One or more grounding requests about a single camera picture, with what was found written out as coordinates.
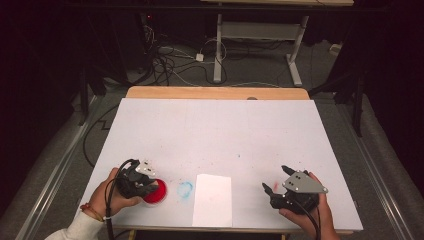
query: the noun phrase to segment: floor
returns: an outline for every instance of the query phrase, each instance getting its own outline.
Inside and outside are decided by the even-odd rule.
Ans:
[[[291,42],[227,42],[227,57],[223,62],[225,82],[219,86],[232,87],[294,87],[283,56],[290,52]],[[303,88],[310,90],[325,82],[336,57],[328,52],[331,44],[322,42],[302,46],[296,60]],[[213,86],[213,65],[192,63],[199,49],[172,42],[160,49],[167,67],[173,65],[172,75],[160,75],[161,85]],[[204,49],[205,62],[214,60],[212,52]],[[130,79],[141,73],[128,72]],[[155,82],[154,76],[140,85]],[[107,94],[91,96],[90,115],[79,126],[81,118],[78,99],[75,114],[51,140],[0,221],[0,239],[44,239],[50,233],[66,228],[72,221],[85,190],[92,167],[107,138],[116,108],[125,96],[126,88],[106,79]],[[362,138],[350,125],[351,106],[336,105],[332,93],[312,97],[320,113],[330,143],[344,174],[349,190],[357,204],[364,230],[342,239],[418,239],[423,234],[424,205],[391,149],[384,132],[364,97]],[[184,232],[142,232],[137,239],[277,239],[275,235]],[[99,239],[107,239],[106,231]],[[128,239],[123,232],[117,239]],[[289,239],[307,239],[303,234]]]

